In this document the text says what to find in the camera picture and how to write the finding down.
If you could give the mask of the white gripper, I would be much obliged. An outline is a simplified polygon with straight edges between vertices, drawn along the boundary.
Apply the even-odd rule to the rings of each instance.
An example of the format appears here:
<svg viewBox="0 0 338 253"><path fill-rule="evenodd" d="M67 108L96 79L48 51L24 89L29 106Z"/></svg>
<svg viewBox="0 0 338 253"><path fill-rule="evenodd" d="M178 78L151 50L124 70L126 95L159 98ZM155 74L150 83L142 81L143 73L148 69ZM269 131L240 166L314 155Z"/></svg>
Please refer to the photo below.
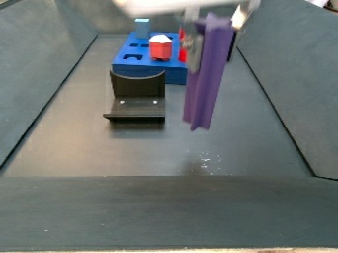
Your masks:
<svg viewBox="0 0 338 253"><path fill-rule="evenodd" d="M203 35L198 33L195 27L199 8L239 4L231 17L232 28L239 31L248 18L248 9L255 10L261 6L261 1L262 0L112 0L112 3L132 18L184 10L182 28L184 30L183 45L186 49L186 64L188 71L195 73L199 69L203 43Z"/></svg>

